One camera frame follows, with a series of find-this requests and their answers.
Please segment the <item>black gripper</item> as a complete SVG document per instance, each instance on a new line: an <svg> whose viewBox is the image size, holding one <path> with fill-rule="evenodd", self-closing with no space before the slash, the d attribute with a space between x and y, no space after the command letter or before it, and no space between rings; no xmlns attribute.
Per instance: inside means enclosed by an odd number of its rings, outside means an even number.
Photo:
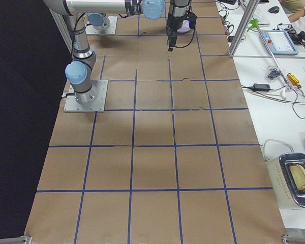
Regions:
<svg viewBox="0 0 305 244"><path fill-rule="evenodd" d="M177 30L182 27L183 17L168 17L167 19L167 37L169 42L168 51L172 52L176 46Z"/></svg>

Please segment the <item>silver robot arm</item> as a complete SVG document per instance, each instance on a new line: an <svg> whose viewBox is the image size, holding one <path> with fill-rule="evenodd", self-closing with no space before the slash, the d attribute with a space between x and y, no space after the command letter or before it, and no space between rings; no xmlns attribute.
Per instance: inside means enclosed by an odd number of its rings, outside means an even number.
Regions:
<svg viewBox="0 0 305 244"><path fill-rule="evenodd" d="M96 52L90 46L89 35L112 35L117 18L143 14L150 20L160 18L164 1L45 1L45 5L60 14L71 38L72 62L65 68L71 84L66 93L66 112L103 112L108 80L92 80Z"/></svg>
<svg viewBox="0 0 305 244"><path fill-rule="evenodd" d="M110 20L106 13L89 13L88 22L94 26L94 29L104 31L110 27Z"/></svg>

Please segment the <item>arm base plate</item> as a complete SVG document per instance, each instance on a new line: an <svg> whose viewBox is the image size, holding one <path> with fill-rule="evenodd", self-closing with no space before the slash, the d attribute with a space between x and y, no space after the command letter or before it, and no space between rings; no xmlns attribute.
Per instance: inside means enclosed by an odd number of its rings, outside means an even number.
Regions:
<svg viewBox="0 0 305 244"><path fill-rule="evenodd" d="M71 95L66 96L64 112L104 112L108 80L91 80L92 87L86 93L76 93L72 86Z"/></svg>
<svg viewBox="0 0 305 244"><path fill-rule="evenodd" d="M86 34L88 36L108 36L108 35L115 35L116 32L116 26L117 26L117 16L108 16L110 20L110 27L106 30L99 31L97 29L94 29L93 25L90 25L89 22L86 25Z"/></svg>

